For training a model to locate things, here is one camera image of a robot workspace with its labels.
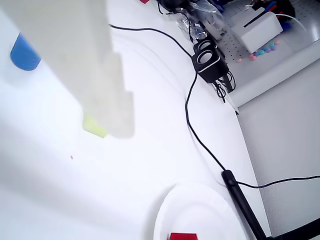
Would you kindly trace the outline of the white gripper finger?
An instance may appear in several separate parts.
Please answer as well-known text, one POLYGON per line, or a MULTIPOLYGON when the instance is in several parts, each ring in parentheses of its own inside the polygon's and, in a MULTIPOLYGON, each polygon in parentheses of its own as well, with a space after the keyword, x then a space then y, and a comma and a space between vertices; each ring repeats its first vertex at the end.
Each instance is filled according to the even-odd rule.
POLYGON ((3 0, 0 7, 35 51, 108 134, 135 132, 133 94, 125 89, 104 0, 3 0))

